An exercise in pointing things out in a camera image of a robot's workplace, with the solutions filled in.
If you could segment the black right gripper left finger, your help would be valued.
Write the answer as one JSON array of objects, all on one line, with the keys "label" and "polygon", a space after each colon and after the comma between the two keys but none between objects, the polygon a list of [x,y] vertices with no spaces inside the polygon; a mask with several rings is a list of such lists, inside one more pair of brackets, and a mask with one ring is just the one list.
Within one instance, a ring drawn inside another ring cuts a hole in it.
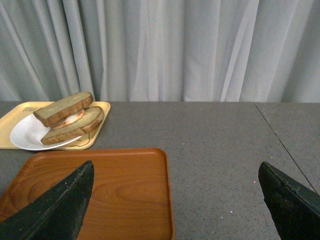
[{"label": "black right gripper left finger", "polygon": [[87,160],[0,224],[2,240],[75,240],[91,199],[95,169]]}]

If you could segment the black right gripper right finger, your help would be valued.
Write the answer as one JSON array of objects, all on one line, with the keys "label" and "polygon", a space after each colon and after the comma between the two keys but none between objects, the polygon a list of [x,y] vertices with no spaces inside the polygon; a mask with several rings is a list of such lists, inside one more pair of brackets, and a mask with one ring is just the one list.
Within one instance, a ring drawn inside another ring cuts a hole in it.
[{"label": "black right gripper right finger", "polygon": [[320,238],[319,194],[265,161],[259,167],[258,179],[282,240]]}]

